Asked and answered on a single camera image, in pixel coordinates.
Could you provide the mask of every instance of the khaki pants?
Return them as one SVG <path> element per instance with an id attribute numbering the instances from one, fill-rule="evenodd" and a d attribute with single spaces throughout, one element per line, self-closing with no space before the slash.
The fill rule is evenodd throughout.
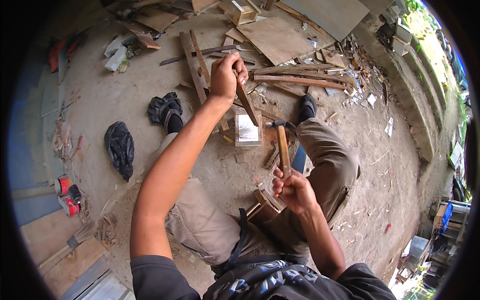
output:
<path id="1" fill-rule="evenodd" d="M 360 175 L 357 154 L 318 119 L 310 118 L 297 126 L 297 137 L 312 160 L 314 169 L 308 177 L 325 217 L 330 220 Z M 144 177 L 153 163 L 177 136 L 171 133 L 145 164 Z M 227 261 L 240 239 L 240 226 L 234 217 L 214 205 L 197 178 L 187 180 L 177 202 L 165 218 L 165 228 L 191 252 L 207 264 L 218 266 Z M 292 255 L 309 253 L 307 239 L 298 217 L 284 209 L 266 226 Z M 248 237 L 241 258 L 281 254 L 265 235 L 248 223 Z"/>

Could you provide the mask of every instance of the person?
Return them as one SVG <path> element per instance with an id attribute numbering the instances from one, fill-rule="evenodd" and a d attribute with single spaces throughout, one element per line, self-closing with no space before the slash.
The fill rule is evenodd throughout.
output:
<path id="1" fill-rule="evenodd" d="M 394 299 L 366 264 L 346 268 L 330 231 L 327 221 L 347 201 L 360 167 L 354 151 L 314 118 L 311 96 L 300 101 L 296 134 L 314 169 L 308 178 L 292 170 L 286 180 L 278 168 L 274 171 L 274 192 L 295 189 L 282 198 L 287 208 L 274 219 L 256 226 L 243 211 L 239 223 L 191 176 L 207 138 L 233 103 L 237 83 L 247 79 L 238 53 L 226 55 L 212 64 L 210 94 L 185 126 L 178 101 L 166 101 L 160 110 L 168 135 L 147 159 L 132 216 L 136 298 L 200 299 L 172 260 L 168 231 L 211 265 L 216 282 L 203 299 Z M 319 274 L 306 266 L 309 252 Z"/>

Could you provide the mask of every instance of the concrete floor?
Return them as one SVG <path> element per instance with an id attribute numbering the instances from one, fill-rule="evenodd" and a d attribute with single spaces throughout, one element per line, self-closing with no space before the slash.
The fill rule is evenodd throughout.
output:
<path id="1" fill-rule="evenodd" d="M 305 36 L 316 35 L 310 29 L 303 31 L 300 22 L 279 9 L 265 14 L 267 17 L 272 15 L 284 17 L 295 30 Z M 114 34 L 126 33 L 126 30 L 115 21 L 107 21 L 89 30 L 86 44 L 69 63 L 67 95 L 80 90 L 81 98 L 68 108 L 67 119 L 72 123 L 74 139 L 84 136 L 82 150 L 74 162 L 68 165 L 69 174 L 75 177 L 89 201 L 88 210 L 92 220 L 109 211 L 117 217 L 119 242 L 112 246 L 107 259 L 118 278 L 124 280 L 130 288 L 131 213 L 141 185 L 144 162 L 165 137 L 162 128 L 150 124 L 147 106 L 152 97 L 174 91 L 184 107 L 184 121 L 188 121 L 193 114 L 189 107 L 193 112 L 199 107 L 194 92 L 178 86 L 180 80 L 191 81 L 187 62 L 182 60 L 162 67 L 158 64 L 183 53 L 178 37 L 181 31 L 194 29 L 200 48 L 221 46 L 224 33 L 233 28 L 225 19 L 226 16 L 215 9 L 188 21 L 180 19 L 157 41 L 161 49 L 144 49 L 140 56 L 132 59 L 124 74 L 113 75 L 104 68 L 106 58 L 102 47 Z M 331 37 L 323 39 L 321 47 L 333 43 Z M 256 51 L 243 52 L 242 55 L 266 62 Z M 206 58 L 207 65 L 213 61 Z M 259 63 L 254 68 L 261 67 L 263 65 Z M 298 97 L 272 87 L 268 88 L 265 96 L 265 105 L 258 95 L 252 95 L 252 101 L 256 106 L 282 118 L 296 120 Z M 334 236 L 344 251 L 347 265 L 366 262 L 380 279 L 384 279 L 385 272 L 394 266 L 394 263 L 389 264 L 390 260 L 402 251 L 416 231 L 420 218 L 417 196 L 419 161 L 409 127 L 402 111 L 394 103 L 386 105 L 380 98 L 375 109 L 372 109 L 360 105 L 347 105 L 343 108 L 341 104 L 347 97 L 343 92 L 328 97 L 325 91 L 320 91 L 318 97 L 327 105 L 318 108 L 317 117 L 325 120 L 332 113 L 338 112 L 330 126 L 358 151 L 362 168 L 351 201 L 341 213 L 338 224 L 334 225 Z M 265 131 L 263 146 L 235 148 L 222 138 L 224 134 L 234 137 L 235 109 L 234 106 L 227 113 L 231 129 L 210 136 L 192 174 L 204 183 L 212 200 L 220 208 L 238 215 L 238 208 L 248 208 L 255 202 L 253 191 L 257 182 L 254 176 L 259 177 L 266 188 L 271 187 L 272 174 L 263 168 L 263 164 L 272 152 L 271 141 L 275 139 L 275 133 Z M 391 138 L 384 132 L 390 116 L 394 118 Z M 135 144 L 134 172 L 128 183 L 109 164 L 103 140 L 108 126 L 119 120 L 127 124 Z M 372 165 L 387 151 L 389 153 L 385 157 Z M 244 152 L 247 162 L 237 164 L 235 155 Z M 337 226 L 345 221 L 352 228 L 345 225 L 344 231 L 337 230 Z M 393 223 L 393 227 L 385 234 L 388 223 Z M 170 239 L 170 245 L 179 270 L 190 285 L 203 294 L 213 283 L 213 272 L 175 240 Z"/>

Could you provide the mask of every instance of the hammer handle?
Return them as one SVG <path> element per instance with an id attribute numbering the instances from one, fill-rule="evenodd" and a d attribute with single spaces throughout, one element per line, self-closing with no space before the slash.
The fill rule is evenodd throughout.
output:
<path id="1" fill-rule="evenodd" d="M 280 169 L 283 172 L 282 179 L 286 179 L 292 175 L 290 170 L 290 155 L 288 154 L 287 135 L 284 126 L 277 126 L 276 136 L 278 139 L 278 153 L 280 155 Z M 282 195 L 290 195 L 295 192 L 293 187 L 284 187 Z"/>

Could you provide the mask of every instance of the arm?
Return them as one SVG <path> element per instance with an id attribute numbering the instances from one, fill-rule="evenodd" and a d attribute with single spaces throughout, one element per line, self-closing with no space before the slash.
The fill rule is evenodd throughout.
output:
<path id="1" fill-rule="evenodd" d="M 278 168 L 274 174 L 279 178 L 283 177 L 283 172 Z M 295 170 L 292 170 L 292 175 L 284 181 L 279 178 L 273 180 L 274 192 L 281 193 L 283 186 L 295 187 L 295 193 L 283 196 L 282 200 L 299 217 L 315 265 L 320 273 L 337 280 L 346 269 L 345 258 L 328 228 L 310 182 Z"/>
<path id="2" fill-rule="evenodd" d="M 172 258 L 165 217 L 215 124 L 232 105 L 237 82 L 245 84 L 247 79 L 247 69 L 237 52 L 212 64 L 212 88 L 207 101 L 159 156 L 142 183 L 132 215 L 131 259 L 141 255 Z"/>

